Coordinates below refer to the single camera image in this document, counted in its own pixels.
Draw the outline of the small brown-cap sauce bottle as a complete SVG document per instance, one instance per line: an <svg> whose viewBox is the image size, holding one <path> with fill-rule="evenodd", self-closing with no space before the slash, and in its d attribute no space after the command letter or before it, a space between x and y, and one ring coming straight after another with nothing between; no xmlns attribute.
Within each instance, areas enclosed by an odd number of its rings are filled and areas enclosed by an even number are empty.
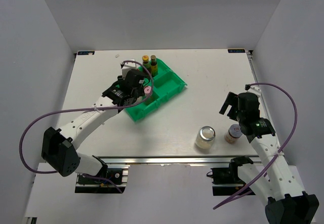
<svg viewBox="0 0 324 224"><path fill-rule="evenodd" d="M151 74L154 77L158 74L157 58L155 55L151 55L150 58L151 58L151 62L150 62Z"/></svg>

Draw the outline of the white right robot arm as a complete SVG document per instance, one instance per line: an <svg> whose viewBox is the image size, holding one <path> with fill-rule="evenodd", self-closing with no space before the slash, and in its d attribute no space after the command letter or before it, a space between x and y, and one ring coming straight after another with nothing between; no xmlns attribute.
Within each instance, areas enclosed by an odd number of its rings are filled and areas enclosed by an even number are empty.
<svg viewBox="0 0 324 224"><path fill-rule="evenodd" d="M318 198L315 194L307 194L296 181L283 153L296 129L292 128L285 142L278 145L271 122L260 116L259 96L249 92L253 86L247 84L243 93L228 93L219 113L238 122L264 168L258 171L246 156L231 159L229 178L236 183L243 181L245 186L214 209L246 196L246 190L250 189L262 201L269 223L311 223L319 207Z"/></svg>

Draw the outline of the white-lid spice jar red label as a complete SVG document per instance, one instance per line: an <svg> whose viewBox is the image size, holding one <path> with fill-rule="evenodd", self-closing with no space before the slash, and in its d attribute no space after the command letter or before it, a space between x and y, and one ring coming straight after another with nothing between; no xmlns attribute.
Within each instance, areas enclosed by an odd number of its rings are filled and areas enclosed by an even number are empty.
<svg viewBox="0 0 324 224"><path fill-rule="evenodd" d="M235 143L242 136L241 128L239 124L233 124L229 127L224 135L224 139L227 143Z"/></svg>

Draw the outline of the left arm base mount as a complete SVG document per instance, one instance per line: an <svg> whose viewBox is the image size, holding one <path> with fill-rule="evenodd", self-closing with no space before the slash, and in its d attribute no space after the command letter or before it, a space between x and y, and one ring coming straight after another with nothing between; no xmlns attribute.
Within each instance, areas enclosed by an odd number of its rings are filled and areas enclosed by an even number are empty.
<svg viewBox="0 0 324 224"><path fill-rule="evenodd" d="M128 181L129 165L107 163L107 169L99 176L88 177L78 173L76 194L122 194Z"/></svg>

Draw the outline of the glass jar white powder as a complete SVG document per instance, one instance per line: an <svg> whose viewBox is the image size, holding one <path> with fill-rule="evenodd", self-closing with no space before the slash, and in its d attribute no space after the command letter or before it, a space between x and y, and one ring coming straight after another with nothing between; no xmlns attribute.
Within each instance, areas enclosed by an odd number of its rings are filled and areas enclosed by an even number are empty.
<svg viewBox="0 0 324 224"><path fill-rule="evenodd" d="M215 138L215 130L210 126L203 126L198 131L195 145L202 150L209 151L215 142Z"/></svg>

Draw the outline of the dark sauce bottle yellow cap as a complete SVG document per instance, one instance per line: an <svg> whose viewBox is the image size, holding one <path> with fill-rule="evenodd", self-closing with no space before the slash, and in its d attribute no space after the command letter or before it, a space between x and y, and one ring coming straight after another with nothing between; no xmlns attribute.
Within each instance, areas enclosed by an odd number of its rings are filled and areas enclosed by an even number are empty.
<svg viewBox="0 0 324 224"><path fill-rule="evenodd" d="M149 62L149 56L148 55L143 55L142 56L142 65L149 71L151 72L150 68L150 62Z"/></svg>

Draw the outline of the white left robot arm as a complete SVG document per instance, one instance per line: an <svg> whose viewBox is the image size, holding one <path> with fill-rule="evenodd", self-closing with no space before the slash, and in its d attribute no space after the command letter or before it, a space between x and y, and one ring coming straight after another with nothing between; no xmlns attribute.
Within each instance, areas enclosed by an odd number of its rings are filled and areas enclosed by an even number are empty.
<svg viewBox="0 0 324 224"><path fill-rule="evenodd" d="M148 78L147 73L130 69L102 93L92 108L58 129L48 128L44 132L42 158L63 177L76 172L89 175L96 183L103 182L107 165L98 157L81 154L77 149L105 121L144 96L144 81Z"/></svg>

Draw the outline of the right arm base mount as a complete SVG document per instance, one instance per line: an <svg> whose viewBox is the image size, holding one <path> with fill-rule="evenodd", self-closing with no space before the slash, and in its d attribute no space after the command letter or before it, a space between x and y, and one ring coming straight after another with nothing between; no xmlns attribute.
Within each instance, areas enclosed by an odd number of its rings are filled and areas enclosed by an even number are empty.
<svg viewBox="0 0 324 224"><path fill-rule="evenodd" d="M230 160L228 167L215 167L206 174L212 179L213 196L231 196L243 188L246 183L238 177L238 167L254 162L247 156Z"/></svg>

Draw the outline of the pink-cap brown spice shaker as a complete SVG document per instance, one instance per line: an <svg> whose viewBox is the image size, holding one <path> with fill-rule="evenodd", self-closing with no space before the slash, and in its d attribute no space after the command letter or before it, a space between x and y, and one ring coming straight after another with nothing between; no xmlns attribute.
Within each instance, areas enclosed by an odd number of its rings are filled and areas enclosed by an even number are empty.
<svg viewBox="0 0 324 224"><path fill-rule="evenodd" d="M145 99L146 104L151 104L152 103L152 95L150 95L151 92L152 92L151 86L145 86L144 87L144 97L143 97L143 99Z"/></svg>

